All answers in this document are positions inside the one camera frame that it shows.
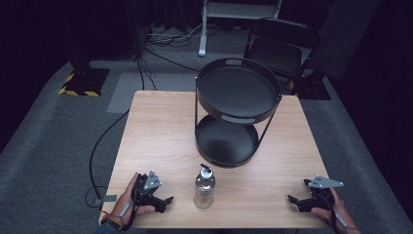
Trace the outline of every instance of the human hand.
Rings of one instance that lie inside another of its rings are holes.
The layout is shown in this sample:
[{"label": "human hand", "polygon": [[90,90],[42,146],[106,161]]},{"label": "human hand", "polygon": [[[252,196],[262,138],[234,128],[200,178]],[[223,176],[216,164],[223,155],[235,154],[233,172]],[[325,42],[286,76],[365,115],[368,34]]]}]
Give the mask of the human hand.
[{"label": "human hand", "polygon": [[[345,227],[339,220],[336,220],[337,222],[336,226],[337,226],[338,231],[342,234],[361,233],[361,231],[357,228],[357,225],[355,221],[353,220],[352,216],[347,211],[346,207],[341,201],[336,190],[334,188],[330,188],[330,190],[334,196],[334,201],[335,201],[334,206],[333,206],[334,212],[337,213],[339,216],[341,216],[341,218],[343,218],[344,221],[347,223],[347,227]],[[318,217],[326,220],[328,224],[331,224],[331,211],[327,211],[322,208],[312,208],[311,212],[313,214],[316,214]]]},{"label": "human hand", "polygon": [[[131,200],[131,191],[136,183],[138,173],[135,173],[130,183],[128,184],[125,192],[119,197],[112,210],[111,218],[118,223],[122,223],[126,226],[131,219],[131,211],[133,206],[133,201]],[[153,206],[142,206],[137,209],[136,215],[145,215],[155,212],[155,207]]]}]

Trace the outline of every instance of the plastic water bottle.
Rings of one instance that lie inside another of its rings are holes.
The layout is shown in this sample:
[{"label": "plastic water bottle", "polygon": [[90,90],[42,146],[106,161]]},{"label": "plastic water bottle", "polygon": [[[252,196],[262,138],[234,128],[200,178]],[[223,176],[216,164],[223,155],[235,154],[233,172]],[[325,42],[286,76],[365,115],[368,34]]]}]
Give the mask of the plastic water bottle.
[{"label": "plastic water bottle", "polygon": [[195,179],[195,206],[201,209],[210,207],[213,202],[213,188],[215,177],[210,167],[201,164],[200,174]]}]

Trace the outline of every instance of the black chair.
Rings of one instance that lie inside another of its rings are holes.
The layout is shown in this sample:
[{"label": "black chair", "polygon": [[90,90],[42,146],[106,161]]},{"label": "black chair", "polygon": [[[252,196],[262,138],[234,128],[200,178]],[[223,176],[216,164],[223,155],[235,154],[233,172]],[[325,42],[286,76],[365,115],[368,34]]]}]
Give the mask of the black chair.
[{"label": "black chair", "polygon": [[[295,95],[319,41],[319,32],[309,25],[284,19],[256,19],[248,33],[244,58],[267,66],[279,78],[282,93]],[[290,81],[294,88],[288,86]]]}]

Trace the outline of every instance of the wooden table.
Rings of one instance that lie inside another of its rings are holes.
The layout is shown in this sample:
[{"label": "wooden table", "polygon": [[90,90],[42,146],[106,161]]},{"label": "wooden table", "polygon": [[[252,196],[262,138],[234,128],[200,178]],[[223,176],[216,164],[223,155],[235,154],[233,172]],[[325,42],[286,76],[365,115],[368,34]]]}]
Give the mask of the wooden table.
[{"label": "wooden table", "polygon": [[[199,108],[199,119],[206,113]],[[266,121],[255,125],[262,133]],[[284,96],[261,145],[245,165],[214,169],[214,202],[194,205],[195,177],[207,162],[196,148],[195,93],[138,91],[134,95],[107,194],[121,195],[135,172],[152,170],[163,185],[155,192],[174,199],[163,214],[146,214],[142,228],[325,227],[313,214],[300,214],[287,200],[310,198],[303,179],[327,176],[300,101]],[[115,203],[106,202],[104,211]]]}]

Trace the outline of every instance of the round black tray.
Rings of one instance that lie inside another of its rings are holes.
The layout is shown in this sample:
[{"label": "round black tray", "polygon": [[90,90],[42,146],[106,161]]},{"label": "round black tray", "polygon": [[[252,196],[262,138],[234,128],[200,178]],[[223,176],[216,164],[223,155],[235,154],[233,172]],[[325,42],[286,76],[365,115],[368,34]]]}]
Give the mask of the round black tray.
[{"label": "round black tray", "polygon": [[236,168],[245,164],[258,144],[258,134],[253,125],[218,121],[210,115],[197,125],[196,139],[203,158],[221,168]]},{"label": "round black tray", "polygon": [[277,77],[265,66],[243,58],[224,58],[205,66],[197,77],[197,99],[215,119],[251,125],[271,116],[282,98]]}]

